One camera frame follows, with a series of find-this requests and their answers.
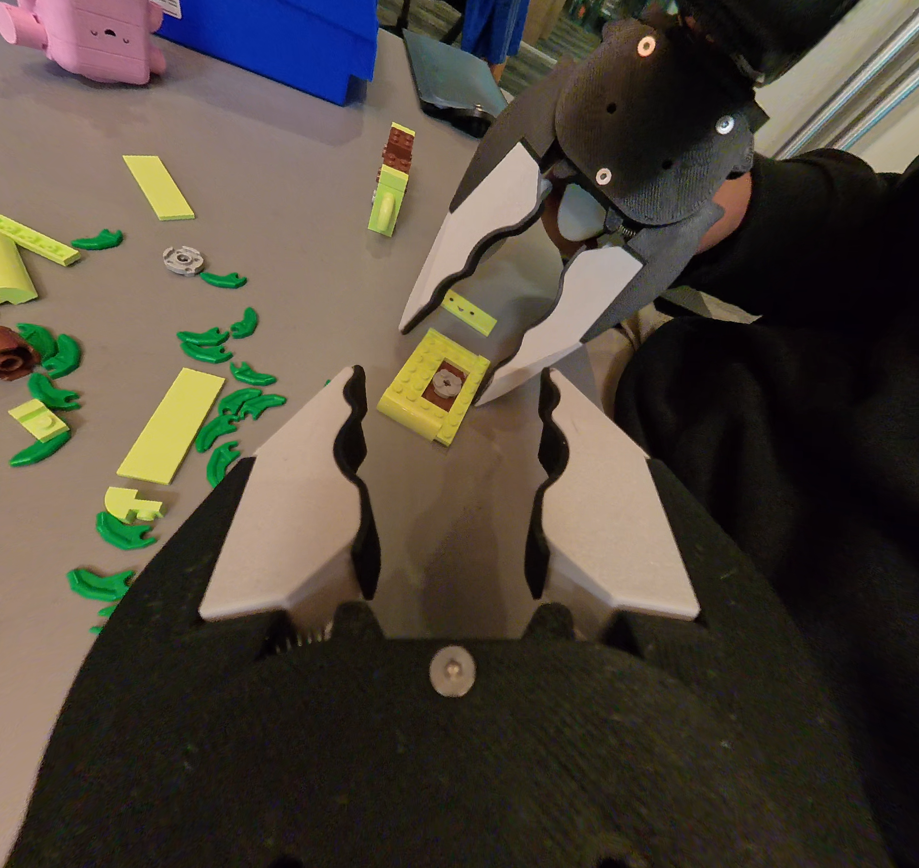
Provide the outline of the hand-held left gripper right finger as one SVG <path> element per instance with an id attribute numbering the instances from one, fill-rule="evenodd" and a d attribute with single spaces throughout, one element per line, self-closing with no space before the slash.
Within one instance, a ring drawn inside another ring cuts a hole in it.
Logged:
<path id="1" fill-rule="evenodd" d="M 533 598 L 565 605 L 577 628 L 605 628 L 620 610 L 695 620 L 647 454 L 557 369 L 542 371 L 538 414 L 546 479 L 525 549 Z"/>

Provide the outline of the long lime tile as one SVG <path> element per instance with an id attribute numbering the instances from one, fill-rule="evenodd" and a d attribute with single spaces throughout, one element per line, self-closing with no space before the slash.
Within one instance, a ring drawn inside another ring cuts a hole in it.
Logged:
<path id="1" fill-rule="evenodd" d="M 225 378 L 183 368 L 117 470 L 117 475 L 168 485 L 198 435 Z"/>
<path id="2" fill-rule="evenodd" d="M 188 201 L 158 156 L 124 155 L 122 159 L 159 221 L 174 222 L 196 218 Z"/>

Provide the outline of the person's right hand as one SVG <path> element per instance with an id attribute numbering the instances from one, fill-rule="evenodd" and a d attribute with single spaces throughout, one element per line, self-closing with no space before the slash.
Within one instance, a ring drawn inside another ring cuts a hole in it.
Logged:
<path id="1" fill-rule="evenodd" d="M 741 225 L 752 197 L 752 172 L 726 180 L 713 196 L 713 203 L 722 210 L 721 217 L 701 238 L 696 254 L 716 247 Z"/>

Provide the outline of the lime tile with face print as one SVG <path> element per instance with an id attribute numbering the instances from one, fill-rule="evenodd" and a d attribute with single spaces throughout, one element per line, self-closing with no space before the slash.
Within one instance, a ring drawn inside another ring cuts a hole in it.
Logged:
<path id="1" fill-rule="evenodd" d="M 483 337 L 488 337 L 496 325 L 496 319 L 473 304 L 456 290 L 450 289 L 444 296 L 442 308 L 459 319 Z"/>

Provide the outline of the lime rounded corner piece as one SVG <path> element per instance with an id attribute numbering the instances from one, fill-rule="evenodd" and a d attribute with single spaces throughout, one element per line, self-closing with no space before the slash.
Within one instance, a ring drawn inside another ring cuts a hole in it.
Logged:
<path id="1" fill-rule="evenodd" d="M 164 516 L 160 501 L 143 498 L 138 490 L 110 486 L 105 494 L 105 510 L 121 522 L 153 522 Z"/>

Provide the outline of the small lime stud piece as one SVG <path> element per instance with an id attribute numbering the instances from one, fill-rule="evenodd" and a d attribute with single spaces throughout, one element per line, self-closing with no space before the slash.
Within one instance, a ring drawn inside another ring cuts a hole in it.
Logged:
<path id="1" fill-rule="evenodd" d="M 32 398 L 14 406 L 8 409 L 8 414 L 40 443 L 48 443 L 64 434 L 70 434 L 69 426 L 40 399 Z"/>

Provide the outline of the scatter of green leaf pieces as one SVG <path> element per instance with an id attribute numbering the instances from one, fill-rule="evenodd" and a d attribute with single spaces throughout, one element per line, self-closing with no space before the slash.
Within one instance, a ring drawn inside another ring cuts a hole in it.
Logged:
<path id="1" fill-rule="evenodd" d="M 73 240 L 70 246 L 82 251 L 98 251 L 114 248 L 122 240 L 121 230 L 103 229 L 94 237 Z M 196 276 L 207 285 L 224 290 L 238 290 L 247 285 L 247 277 L 238 272 L 217 274 L 205 271 L 204 268 L 201 274 Z M 277 382 L 273 374 L 257 372 L 246 361 L 233 363 L 234 354 L 227 349 L 228 345 L 252 336 L 258 325 L 258 312 L 252 307 L 247 307 L 242 317 L 227 328 L 213 326 L 203 331 L 181 330 L 177 333 L 180 349 L 186 357 L 213 367 L 230 361 L 232 379 L 236 383 L 244 384 L 224 395 L 219 401 L 215 400 L 190 446 L 190 449 L 193 446 L 198 454 L 210 454 L 206 477 L 212 487 L 224 480 L 230 466 L 240 458 L 238 440 L 220 443 L 218 441 L 235 435 L 239 423 L 246 417 L 257 420 L 270 407 L 283 406 L 287 402 L 283 395 L 267 391 L 267 387 Z M 25 379 L 28 387 L 27 401 L 32 398 L 40 399 L 70 428 L 70 434 L 64 434 L 48 443 L 40 443 L 17 423 L 29 434 L 31 441 L 29 445 L 13 454 L 8 464 L 12 468 L 29 468 L 52 458 L 73 437 L 74 429 L 63 419 L 62 414 L 80 409 L 81 396 L 74 390 L 60 386 L 56 381 L 80 368 L 83 349 L 74 337 L 64 333 L 55 335 L 49 328 L 40 324 L 17 323 L 16 327 L 11 329 L 22 336 L 41 357 L 41 364 L 34 372 L 21 377 Z M 127 524 L 110 515 L 104 504 L 103 510 L 96 516 L 96 530 L 104 542 L 116 549 L 140 550 L 155 543 L 150 530 L 157 520 Z M 73 592 L 102 604 L 98 615 L 104 618 L 109 617 L 116 609 L 132 585 L 134 576 L 132 570 L 114 575 L 99 575 L 89 568 L 76 567 L 69 571 L 66 577 Z"/>

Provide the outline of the dark grey flat board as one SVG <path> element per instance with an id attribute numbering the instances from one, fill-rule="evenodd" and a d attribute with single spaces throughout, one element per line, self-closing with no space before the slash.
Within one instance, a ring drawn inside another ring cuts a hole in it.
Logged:
<path id="1" fill-rule="evenodd" d="M 427 35 L 403 41 L 421 110 L 481 139 L 508 104 L 487 63 Z"/>

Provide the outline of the brown stump piece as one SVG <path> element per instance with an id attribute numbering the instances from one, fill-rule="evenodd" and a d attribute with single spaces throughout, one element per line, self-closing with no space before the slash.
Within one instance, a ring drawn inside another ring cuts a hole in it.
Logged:
<path id="1" fill-rule="evenodd" d="M 41 364 L 40 354 L 16 331 L 1 326 L 1 366 L 2 381 L 14 381 L 28 376 Z"/>

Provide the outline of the blue bin with printed tag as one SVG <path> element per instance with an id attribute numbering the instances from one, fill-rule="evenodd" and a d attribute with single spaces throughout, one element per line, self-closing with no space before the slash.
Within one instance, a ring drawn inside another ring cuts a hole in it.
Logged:
<path id="1" fill-rule="evenodd" d="M 154 0 L 159 35 L 338 105 L 373 80 L 378 0 Z"/>

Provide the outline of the pink toy figure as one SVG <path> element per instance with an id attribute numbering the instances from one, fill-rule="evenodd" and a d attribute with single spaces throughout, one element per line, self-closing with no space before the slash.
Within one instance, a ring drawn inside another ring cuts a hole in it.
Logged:
<path id="1" fill-rule="evenodd" d="M 167 70 L 152 39 L 164 15 L 156 0 L 17 0 L 2 4 L 1 33 L 75 75 L 145 85 Z"/>

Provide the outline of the person's right forearm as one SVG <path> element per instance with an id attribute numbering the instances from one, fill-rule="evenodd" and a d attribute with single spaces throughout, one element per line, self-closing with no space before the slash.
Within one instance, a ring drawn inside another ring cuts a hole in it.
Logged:
<path id="1" fill-rule="evenodd" d="M 872 307 L 913 303 L 918 161 L 879 173 L 844 151 L 760 154 L 741 225 L 672 284 L 733 304 L 760 323 L 841 327 Z"/>

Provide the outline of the narrow lime studded plate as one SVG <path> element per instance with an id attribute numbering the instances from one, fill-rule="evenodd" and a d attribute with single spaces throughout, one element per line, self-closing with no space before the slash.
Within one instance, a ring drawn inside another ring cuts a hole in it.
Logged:
<path id="1" fill-rule="evenodd" d="M 81 258 L 77 249 L 3 215 L 0 216 L 0 230 L 2 236 L 11 239 L 21 248 L 60 266 L 70 266 Z"/>

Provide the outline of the person's black clothing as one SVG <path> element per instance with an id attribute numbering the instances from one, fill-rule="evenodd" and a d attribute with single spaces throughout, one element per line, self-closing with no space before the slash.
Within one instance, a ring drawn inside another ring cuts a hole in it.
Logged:
<path id="1" fill-rule="evenodd" d="M 616 421 L 758 565 L 810 644 L 898 866 L 917 866 L 917 314 L 879 326 L 680 318 Z"/>

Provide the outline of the brown and lime brick assembly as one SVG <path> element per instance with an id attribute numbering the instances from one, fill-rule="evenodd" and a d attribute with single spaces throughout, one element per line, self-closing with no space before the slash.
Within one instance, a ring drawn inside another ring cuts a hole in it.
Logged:
<path id="1" fill-rule="evenodd" d="M 488 358 L 430 329 L 378 403 L 426 440 L 449 446 L 489 369 Z"/>

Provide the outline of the brown and lime trunk build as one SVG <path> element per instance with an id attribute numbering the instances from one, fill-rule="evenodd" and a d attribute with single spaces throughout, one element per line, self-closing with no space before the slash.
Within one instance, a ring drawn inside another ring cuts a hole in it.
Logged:
<path id="1" fill-rule="evenodd" d="M 408 184 L 415 131 L 392 123 L 382 150 L 382 165 L 374 189 L 369 230 L 391 237 Z"/>

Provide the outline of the large lime half-round brick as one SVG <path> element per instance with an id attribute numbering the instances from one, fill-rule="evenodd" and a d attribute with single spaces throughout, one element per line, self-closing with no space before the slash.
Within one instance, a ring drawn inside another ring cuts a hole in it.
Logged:
<path id="1" fill-rule="evenodd" d="M 24 304 L 39 295 L 20 256 L 17 244 L 4 235 L 1 244 L 1 304 Z"/>

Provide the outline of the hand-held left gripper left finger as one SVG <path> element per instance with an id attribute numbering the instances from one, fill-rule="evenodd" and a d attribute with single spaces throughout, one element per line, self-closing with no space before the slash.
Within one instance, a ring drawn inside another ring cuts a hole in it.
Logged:
<path id="1" fill-rule="evenodd" d="M 340 603 L 374 597 L 381 545 L 358 475 L 366 413 L 364 370 L 344 368 L 257 449 L 203 619 L 280 609 L 326 624 Z"/>

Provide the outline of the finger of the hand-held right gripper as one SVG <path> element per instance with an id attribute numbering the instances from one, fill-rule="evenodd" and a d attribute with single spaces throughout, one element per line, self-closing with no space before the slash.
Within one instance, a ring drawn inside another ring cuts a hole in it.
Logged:
<path id="1" fill-rule="evenodd" d="M 562 272 L 552 308 L 525 331 L 517 350 L 482 384 L 476 403 L 500 398 L 578 349 L 593 323 L 641 269 L 641 262 L 623 247 L 576 254 Z"/>
<path id="2" fill-rule="evenodd" d="M 449 287 L 474 273 L 492 245 L 529 228 L 545 199 L 538 159 L 519 141 L 461 203 L 451 206 L 406 302 L 399 331 L 407 334 L 429 316 Z"/>

